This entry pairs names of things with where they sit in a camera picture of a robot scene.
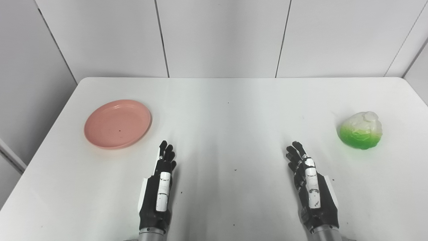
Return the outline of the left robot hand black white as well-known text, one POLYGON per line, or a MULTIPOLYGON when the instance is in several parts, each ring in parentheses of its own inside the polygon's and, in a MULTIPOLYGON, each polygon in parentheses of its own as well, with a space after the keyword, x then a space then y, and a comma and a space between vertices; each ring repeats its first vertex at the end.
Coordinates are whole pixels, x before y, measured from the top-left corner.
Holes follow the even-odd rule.
POLYGON ((154 173, 145 184, 142 207, 139 211, 139 230, 160 229, 166 232, 171 221, 168 208, 170 190, 173 184, 173 171, 177 166, 173 145, 166 140, 159 145, 154 173))

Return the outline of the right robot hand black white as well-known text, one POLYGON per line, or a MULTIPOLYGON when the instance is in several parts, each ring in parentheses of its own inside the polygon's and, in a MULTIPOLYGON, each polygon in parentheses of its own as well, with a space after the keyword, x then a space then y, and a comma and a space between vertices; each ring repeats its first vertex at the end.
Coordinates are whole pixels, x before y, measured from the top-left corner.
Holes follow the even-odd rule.
POLYGON ((304 226, 315 232, 316 228, 339 228, 338 207, 333 199, 325 176, 317 171, 315 161, 303 145, 293 141, 286 148, 288 167, 301 202, 301 219, 304 226))

